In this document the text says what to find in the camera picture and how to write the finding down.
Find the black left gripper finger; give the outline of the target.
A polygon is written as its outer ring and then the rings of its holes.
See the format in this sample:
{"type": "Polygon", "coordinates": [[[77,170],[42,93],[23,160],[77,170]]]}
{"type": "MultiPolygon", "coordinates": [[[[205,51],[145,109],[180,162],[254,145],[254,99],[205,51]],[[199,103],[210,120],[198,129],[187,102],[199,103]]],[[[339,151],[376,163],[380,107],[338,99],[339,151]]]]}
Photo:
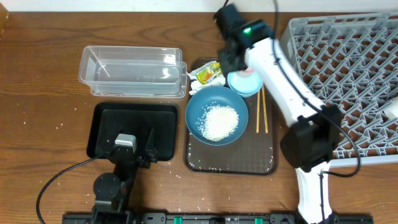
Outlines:
{"type": "Polygon", "coordinates": [[[123,125],[117,128],[107,128],[105,126],[99,129],[99,149],[100,152],[111,152],[115,146],[115,140],[117,136],[121,133],[123,125]]]}
{"type": "Polygon", "coordinates": [[[145,147],[145,155],[153,163],[158,161],[157,149],[155,147],[155,129],[152,128],[145,147]]]}

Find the pink plastic cup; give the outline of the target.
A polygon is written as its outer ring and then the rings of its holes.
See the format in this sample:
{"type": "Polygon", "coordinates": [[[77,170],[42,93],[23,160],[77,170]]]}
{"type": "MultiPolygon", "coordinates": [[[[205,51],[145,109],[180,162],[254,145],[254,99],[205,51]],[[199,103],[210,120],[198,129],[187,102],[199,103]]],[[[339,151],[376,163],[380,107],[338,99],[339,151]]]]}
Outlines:
{"type": "Polygon", "coordinates": [[[247,69],[241,70],[241,71],[239,71],[238,73],[239,73],[240,75],[242,75],[242,76],[250,76],[250,75],[252,75],[254,72],[255,72],[255,71],[254,71],[253,69],[251,69],[251,68],[248,67],[247,69]]]}

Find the light blue small bowl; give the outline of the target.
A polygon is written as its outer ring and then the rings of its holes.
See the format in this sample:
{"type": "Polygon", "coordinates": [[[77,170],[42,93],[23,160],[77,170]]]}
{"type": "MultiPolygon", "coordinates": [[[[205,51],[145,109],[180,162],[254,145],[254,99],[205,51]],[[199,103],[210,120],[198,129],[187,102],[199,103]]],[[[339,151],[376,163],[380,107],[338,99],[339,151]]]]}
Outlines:
{"type": "Polygon", "coordinates": [[[263,80],[256,72],[231,72],[227,81],[229,87],[244,98],[255,95],[263,86],[263,80]]]}

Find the wooden chopstick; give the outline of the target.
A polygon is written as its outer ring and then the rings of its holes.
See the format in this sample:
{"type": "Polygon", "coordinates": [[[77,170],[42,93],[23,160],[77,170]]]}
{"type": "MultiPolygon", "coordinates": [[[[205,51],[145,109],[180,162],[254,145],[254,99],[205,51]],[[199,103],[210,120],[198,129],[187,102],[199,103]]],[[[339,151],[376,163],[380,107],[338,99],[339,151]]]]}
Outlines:
{"type": "Polygon", "coordinates": [[[262,88],[261,88],[261,94],[262,94],[262,105],[263,105],[263,115],[264,115],[265,133],[268,134],[269,129],[268,129],[268,122],[267,122],[266,94],[265,94],[265,87],[264,87],[264,85],[263,85],[262,88]]]}
{"type": "Polygon", "coordinates": [[[257,104],[256,104],[256,133],[259,133],[259,122],[260,122],[260,101],[261,93],[257,92],[257,104]]]}

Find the white plastic cup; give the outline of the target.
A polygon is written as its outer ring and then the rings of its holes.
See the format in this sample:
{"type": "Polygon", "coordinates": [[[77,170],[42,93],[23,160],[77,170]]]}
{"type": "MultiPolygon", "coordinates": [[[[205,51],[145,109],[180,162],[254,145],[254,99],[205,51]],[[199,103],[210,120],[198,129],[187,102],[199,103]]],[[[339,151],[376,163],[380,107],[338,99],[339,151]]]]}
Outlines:
{"type": "Polygon", "coordinates": [[[395,97],[389,101],[389,105],[385,108],[384,114],[389,119],[395,119],[398,117],[398,97],[395,97]]]}

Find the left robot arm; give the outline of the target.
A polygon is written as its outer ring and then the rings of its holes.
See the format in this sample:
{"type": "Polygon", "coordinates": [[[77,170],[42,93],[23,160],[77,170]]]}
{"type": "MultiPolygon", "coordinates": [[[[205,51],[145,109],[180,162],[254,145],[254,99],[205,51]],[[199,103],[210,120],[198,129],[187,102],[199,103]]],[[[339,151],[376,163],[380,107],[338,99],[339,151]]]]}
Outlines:
{"type": "Polygon", "coordinates": [[[96,178],[93,184],[95,206],[92,223],[141,223],[141,216],[129,210],[129,199],[138,169],[148,169],[158,161],[155,129],[136,137],[117,133],[100,144],[102,157],[115,165],[112,172],[96,178]]]}

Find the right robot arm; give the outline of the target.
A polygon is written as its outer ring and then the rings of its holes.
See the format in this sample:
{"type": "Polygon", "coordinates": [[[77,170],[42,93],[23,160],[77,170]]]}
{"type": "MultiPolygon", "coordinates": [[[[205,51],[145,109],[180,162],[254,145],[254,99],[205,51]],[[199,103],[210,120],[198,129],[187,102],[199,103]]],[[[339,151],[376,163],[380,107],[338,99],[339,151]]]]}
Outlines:
{"type": "Polygon", "coordinates": [[[215,12],[214,20],[226,42],[218,52],[222,71],[250,69],[258,74],[289,128],[280,148],[296,171],[301,221],[333,222],[328,171],[340,138],[338,107],[326,106],[308,89],[264,21],[245,20],[228,2],[215,12]]]}

